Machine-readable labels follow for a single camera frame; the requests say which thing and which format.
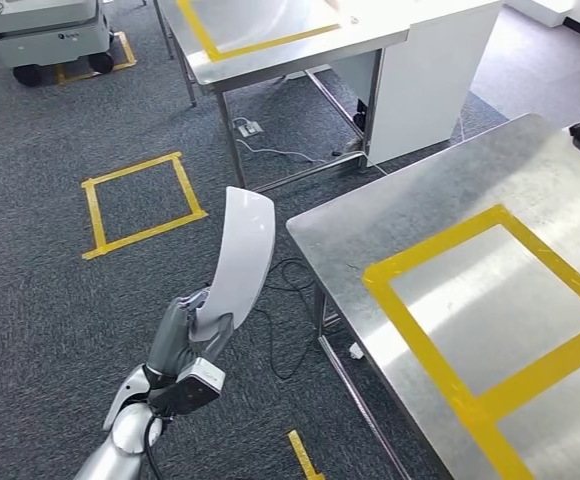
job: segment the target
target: robotic arm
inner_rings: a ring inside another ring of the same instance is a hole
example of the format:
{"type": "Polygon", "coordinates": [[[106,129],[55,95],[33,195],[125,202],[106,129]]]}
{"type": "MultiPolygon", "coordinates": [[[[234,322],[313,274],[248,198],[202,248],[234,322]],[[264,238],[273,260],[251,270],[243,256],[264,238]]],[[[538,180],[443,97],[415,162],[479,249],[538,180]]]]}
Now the robotic arm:
{"type": "Polygon", "coordinates": [[[138,480],[145,444],[167,422],[218,398],[225,374],[214,365],[254,306],[274,246],[274,206],[228,187],[219,263],[208,288],[172,300],[145,364],[132,370],[104,421],[109,432],[74,480],[138,480]]]}

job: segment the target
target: stainless steel table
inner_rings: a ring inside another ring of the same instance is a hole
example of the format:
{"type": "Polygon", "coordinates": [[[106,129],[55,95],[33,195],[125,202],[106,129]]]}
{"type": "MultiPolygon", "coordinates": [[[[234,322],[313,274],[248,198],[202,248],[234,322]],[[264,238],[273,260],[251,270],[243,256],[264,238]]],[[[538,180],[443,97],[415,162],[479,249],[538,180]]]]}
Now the stainless steel table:
{"type": "Polygon", "coordinates": [[[580,151],[568,134],[525,116],[287,227],[318,284],[318,327],[332,302],[452,476],[580,478],[580,151]]]}
{"type": "MultiPolygon", "coordinates": [[[[376,51],[366,132],[371,132],[383,49],[407,38],[405,10],[382,0],[161,0],[156,5],[170,26],[190,99],[192,82],[217,96],[230,156],[240,187],[247,186],[226,103],[230,90],[376,51]]],[[[159,19],[168,42],[167,29],[159,19]]],[[[368,135],[314,75],[315,83],[362,140],[368,135]]],[[[308,171],[259,186],[265,191],[362,155],[352,154],[308,171]]]]}

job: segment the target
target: white floor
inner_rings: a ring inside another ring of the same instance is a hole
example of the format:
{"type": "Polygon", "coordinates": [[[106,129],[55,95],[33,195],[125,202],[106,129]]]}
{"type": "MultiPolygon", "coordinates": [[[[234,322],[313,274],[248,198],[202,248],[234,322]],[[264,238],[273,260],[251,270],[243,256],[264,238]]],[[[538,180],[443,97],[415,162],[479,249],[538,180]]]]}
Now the white floor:
{"type": "Polygon", "coordinates": [[[580,122],[580,35],[504,7],[471,89],[510,119],[538,113],[560,128],[580,122]]]}

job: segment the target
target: white curved panel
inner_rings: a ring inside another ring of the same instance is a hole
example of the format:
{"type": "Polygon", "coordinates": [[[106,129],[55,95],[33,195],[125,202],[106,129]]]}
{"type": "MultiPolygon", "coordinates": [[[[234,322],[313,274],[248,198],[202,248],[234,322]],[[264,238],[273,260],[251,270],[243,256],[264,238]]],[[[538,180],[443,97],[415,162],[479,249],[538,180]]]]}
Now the white curved panel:
{"type": "Polygon", "coordinates": [[[197,310],[190,340],[202,342],[217,333],[218,320],[233,315],[239,328],[257,301],[274,248],[274,203],[258,193],[227,187],[219,262],[208,299],[197,310]]]}

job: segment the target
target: yellow tape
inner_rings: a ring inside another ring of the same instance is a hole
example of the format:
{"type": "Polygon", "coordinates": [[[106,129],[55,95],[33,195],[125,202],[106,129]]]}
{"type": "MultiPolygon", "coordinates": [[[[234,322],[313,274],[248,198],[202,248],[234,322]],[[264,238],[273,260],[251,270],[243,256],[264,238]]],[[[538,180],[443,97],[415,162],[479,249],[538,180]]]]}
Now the yellow tape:
{"type": "Polygon", "coordinates": [[[296,42],[304,38],[313,37],[315,35],[320,35],[322,33],[330,32],[339,28],[338,24],[327,25],[325,27],[315,28],[306,32],[295,33],[293,35],[287,35],[273,40],[267,40],[265,42],[255,43],[245,47],[236,48],[234,50],[228,50],[227,52],[220,52],[217,46],[215,45],[210,35],[205,30],[205,28],[203,27],[199,17],[197,17],[196,13],[194,11],[194,7],[193,7],[192,3],[190,3],[190,0],[177,0],[177,5],[186,19],[187,24],[190,27],[190,30],[194,34],[195,37],[196,37],[199,45],[201,45],[201,47],[203,48],[206,54],[208,54],[208,58],[209,58],[212,62],[218,62],[221,60],[226,60],[239,55],[245,55],[248,53],[257,52],[267,48],[296,42]]]}
{"type": "Polygon", "coordinates": [[[295,455],[297,456],[297,460],[299,461],[299,464],[304,471],[304,475],[305,475],[307,480],[325,480],[325,477],[322,473],[316,473],[314,467],[312,466],[312,462],[310,462],[310,457],[308,457],[308,454],[306,452],[306,449],[304,448],[304,444],[301,443],[301,439],[299,438],[299,434],[297,433],[296,430],[292,430],[288,433],[288,438],[292,445],[292,449],[295,450],[295,455]]]}
{"type": "Polygon", "coordinates": [[[175,173],[177,175],[177,180],[178,180],[179,185],[181,186],[181,190],[184,192],[184,196],[185,196],[186,200],[188,202],[188,206],[190,207],[190,212],[193,214],[203,213],[201,211],[201,207],[199,206],[199,202],[196,201],[196,197],[192,190],[192,186],[190,184],[190,180],[188,180],[188,176],[186,175],[184,167],[181,166],[181,162],[179,161],[178,156],[172,158],[172,168],[175,169],[175,173]]]}
{"type": "Polygon", "coordinates": [[[97,248],[101,248],[106,244],[106,235],[104,233],[104,222],[101,221],[101,212],[99,210],[97,192],[95,191],[95,183],[92,180],[86,180],[81,186],[85,189],[85,198],[88,200],[88,207],[90,210],[90,220],[92,222],[95,245],[97,248]]]}
{"type": "Polygon", "coordinates": [[[131,165],[129,167],[122,168],[121,170],[116,170],[115,172],[107,173],[105,175],[101,175],[101,177],[92,178],[88,181],[92,182],[95,185],[98,185],[100,183],[107,182],[109,180],[114,180],[115,178],[138,172],[139,170],[144,170],[145,168],[154,167],[155,165],[159,165],[159,163],[169,162],[173,159],[176,160],[179,155],[181,155],[181,153],[177,152],[164,155],[162,157],[153,158],[150,160],[146,160],[144,162],[137,163],[135,165],[131,165]]]}
{"type": "MultiPolygon", "coordinates": [[[[123,52],[125,54],[125,61],[123,63],[115,64],[115,66],[112,69],[113,72],[116,72],[137,64],[137,59],[135,58],[135,54],[132,52],[132,49],[130,48],[130,44],[128,43],[128,38],[125,37],[124,32],[115,32],[114,36],[119,38],[119,41],[121,42],[121,46],[123,48],[123,52]]],[[[79,80],[86,80],[88,78],[93,78],[101,75],[99,72],[89,72],[82,75],[76,75],[74,77],[66,77],[64,66],[61,64],[55,65],[55,73],[57,77],[57,85],[65,85],[67,83],[76,82],[79,80]]]]}
{"type": "Polygon", "coordinates": [[[421,330],[388,282],[383,278],[382,264],[368,267],[363,283],[384,309],[412,350],[412,353],[445,399],[457,418],[470,432],[501,478],[526,480],[532,476],[506,439],[497,430],[495,422],[476,400],[425,332],[421,330]]]}
{"type": "Polygon", "coordinates": [[[105,255],[113,250],[125,247],[132,243],[140,242],[147,238],[153,237],[160,233],[167,232],[175,228],[186,225],[195,220],[199,220],[207,216],[208,214],[204,212],[199,207],[199,202],[193,191],[192,186],[188,180],[187,175],[181,166],[179,158],[181,156],[181,152],[174,152],[162,157],[153,158],[151,160],[147,160],[145,162],[132,165],[130,167],[122,168],[116,172],[108,173],[107,175],[102,175],[97,178],[90,178],[82,183],[81,186],[85,189],[85,194],[88,199],[88,205],[90,208],[90,216],[92,221],[92,231],[95,236],[94,250],[85,252],[82,255],[85,260],[91,260],[93,258],[105,255]],[[106,243],[105,234],[104,233],[103,224],[101,222],[101,215],[99,211],[99,204],[97,201],[97,194],[95,191],[95,186],[99,183],[107,182],[109,180],[113,180],[124,175],[128,175],[131,173],[138,172],[145,168],[153,167],[164,162],[172,161],[172,166],[175,169],[175,173],[177,175],[177,179],[181,187],[181,190],[185,197],[186,202],[190,209],[189,215],[184,217],[177,218],[171,220],[162,225],[157,225],[156,227],[143,230],[141,232],[128,235],[127,237],[120,238],[110,243],[106,243]]]}
{"type": "Polygon", "coordinates": [[[203,217],[207,216],[208,214],[205,212],[202,213],[193,213],[190,215],[186,215],[185,217],[181,218],[177,218],[175,220],[171,220],[169,222],[166,222],[162,225],[158,225],[156,227],[149,228],[147,230],[143,230],[138,233],[135,233],[132,235],[129,235],[124,238],[120,238],[119,240],[115,240],[113,242],[107,243],[104,246],[101,248],[98,248],[95,250],[92,250],[89,252],[86,252],[83,254],[83,258],[85,260],[91,260],[92,258],[99,257],[101,255],[105,255],[107,253],[111,252],[113,250],[117,250],[121,247],[125,247],[126,245],[130,245],[132,243],[137,243],[141,242],[141,240],[145,240],[147,238],[153,237],[155,235],[159,235],[159,233],[164,233],[167,232],[168,230],[172,230],[178,227],[181,227],[190,222],[193,222],[195,220],[199,220],[203,217]]]}
{"type": "Polygon", "coordinates": [[[457,418],[505,480],[532,478],[495,422],[580,368],[580,334],[475,398],[390,285],[394,277],[502,225],[580,296],[580,274],[502,205],[368,267],[363,283],[408,343],[457,418]]]}

